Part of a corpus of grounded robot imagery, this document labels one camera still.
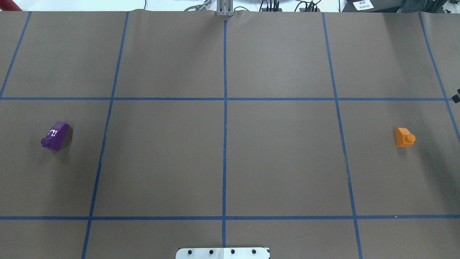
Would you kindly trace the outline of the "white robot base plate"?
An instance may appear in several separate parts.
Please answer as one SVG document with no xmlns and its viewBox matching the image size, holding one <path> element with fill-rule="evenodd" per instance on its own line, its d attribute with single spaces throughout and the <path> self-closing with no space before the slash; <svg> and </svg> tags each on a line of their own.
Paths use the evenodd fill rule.
<svg viewBox="0 0 460 259">
<path fill-rule="evenodd" d="M 176 252 L 176 259 L 270 259 L 269 248 L 211 247 L 184 248 Z"/>
</svg>

